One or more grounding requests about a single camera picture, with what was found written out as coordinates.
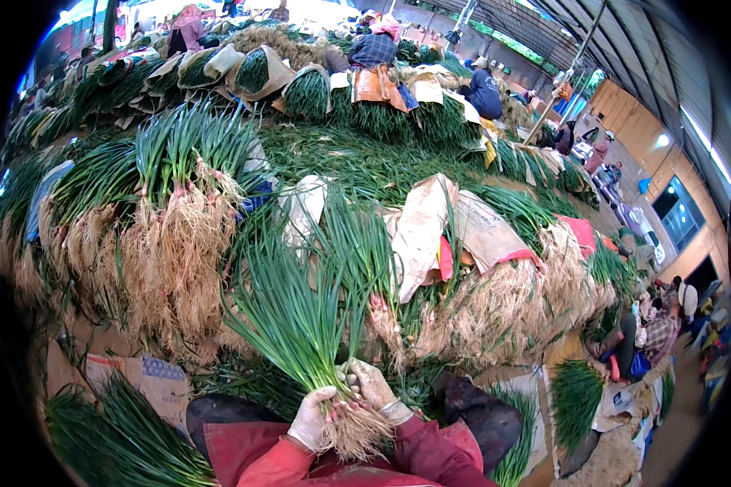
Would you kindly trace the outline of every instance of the white glove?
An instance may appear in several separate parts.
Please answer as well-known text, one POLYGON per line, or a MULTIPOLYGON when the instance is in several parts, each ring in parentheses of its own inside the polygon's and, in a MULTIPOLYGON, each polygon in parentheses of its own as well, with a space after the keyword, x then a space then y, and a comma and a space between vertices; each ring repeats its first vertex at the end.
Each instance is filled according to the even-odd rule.
POLYGON ((336 386, 324 386, 308 393, 298 408, 287 434, 311 451, 315 451, 322 439, 322 428, 325 427, 325 416, 320 410, 320 403, 333 399, 338 389, 336 386))
POLYGON ((395 426, 411 419, 414 413, 393 394, 381 370, 354 357, 349 359, 348 364, 353 373, 345 379, 352 392, 360 393, 363 399, 395 426))

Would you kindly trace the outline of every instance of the red jacket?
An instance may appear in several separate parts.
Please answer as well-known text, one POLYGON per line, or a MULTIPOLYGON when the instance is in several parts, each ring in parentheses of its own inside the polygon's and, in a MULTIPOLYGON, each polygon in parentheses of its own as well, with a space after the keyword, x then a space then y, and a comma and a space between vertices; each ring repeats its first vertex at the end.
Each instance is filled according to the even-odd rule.
POLYGON ((377 458, 345 465, 333 452, 317 460, 281 438, 288 428, 270 422, 206 424, 206 447, 222 487, 497 486, 482 475, 482 452, 462 421, 439 429, 435 421, 413 417, 396 429, 395 456, 389 462, 377 458))

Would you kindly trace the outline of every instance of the red jacket sleeve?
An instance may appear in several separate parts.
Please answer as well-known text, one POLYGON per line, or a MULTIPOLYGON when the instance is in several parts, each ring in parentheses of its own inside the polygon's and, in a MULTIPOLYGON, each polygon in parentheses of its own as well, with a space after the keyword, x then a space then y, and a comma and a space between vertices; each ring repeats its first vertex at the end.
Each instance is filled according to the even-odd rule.
POLYGON ((441 435, 435 421, 416 416, 395 431, 395 461, 402 472, 445 487, 494 487, 471 458, 441 435))
POLYGON ((315 458, 313 453, 303 451, 280 437, 279 443, 244 470, 238 487, 291 485, 309 474, 315 458))

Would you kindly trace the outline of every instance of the plaid shirt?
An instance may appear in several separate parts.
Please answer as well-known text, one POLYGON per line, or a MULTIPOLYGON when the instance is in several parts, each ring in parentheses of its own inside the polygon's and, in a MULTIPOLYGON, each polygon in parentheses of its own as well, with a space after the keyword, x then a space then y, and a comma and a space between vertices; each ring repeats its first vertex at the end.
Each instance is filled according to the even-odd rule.
POLYGON ((663 358, 666 352, 677 339, 680 330, 680 320, 669 315, 667 309, 662 309, 645 326, 647 341, 644 343, 644 356, 653 365, 663 358))
POLYGON ((397 52, 398 46, 390 34, 366 34, 352 47, 349 57, 352 64, 374 68, 392 62, 397 52))

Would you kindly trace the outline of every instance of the concrete floor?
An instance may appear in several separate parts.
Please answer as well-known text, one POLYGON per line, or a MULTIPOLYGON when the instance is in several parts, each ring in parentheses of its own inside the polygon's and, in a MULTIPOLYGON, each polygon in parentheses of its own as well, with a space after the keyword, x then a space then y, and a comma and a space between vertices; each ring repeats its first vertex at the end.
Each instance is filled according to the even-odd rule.
POLYGON ((680 336, 672 350, 677 376, 674 398, 666 421, 653 430, 653 444, 642 466, 642 487, 666 484, 704 424, 705 417, 698 413, 704 391, 699 380, 701 360, 698 354, 685 355, 686 343, 687 336, 680 336))

